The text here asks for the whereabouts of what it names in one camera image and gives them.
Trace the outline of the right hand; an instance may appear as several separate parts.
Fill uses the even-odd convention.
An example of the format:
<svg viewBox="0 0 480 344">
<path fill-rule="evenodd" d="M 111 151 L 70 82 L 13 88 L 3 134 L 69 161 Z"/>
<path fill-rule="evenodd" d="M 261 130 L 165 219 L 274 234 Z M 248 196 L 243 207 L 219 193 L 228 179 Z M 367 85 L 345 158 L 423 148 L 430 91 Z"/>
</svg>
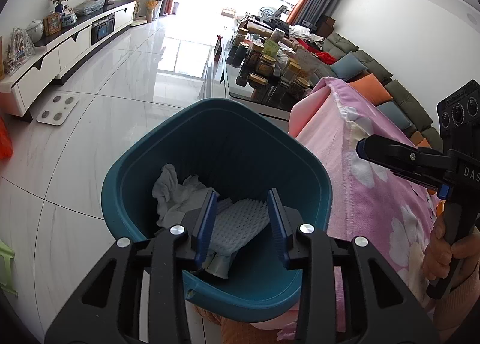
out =
<svg viewBox="0 0 480 344">
<path fill-rule="evenodd" d="M 434 228 L 430 234 L 430 243 L 425 249 L 422 263 L 423 273 L 429 281 L 438 278 L 446 278 L 450 272 L 450 263 L 453 259 L 463 261 L 456 279 L 452 286 L 457 287 L 466 281 L 479 263 L 480 237 L 479 230 L 454 243 L 452 246 L 445 240 L 446 225 L 443 214 L 438 216 Z"/>
</svg>

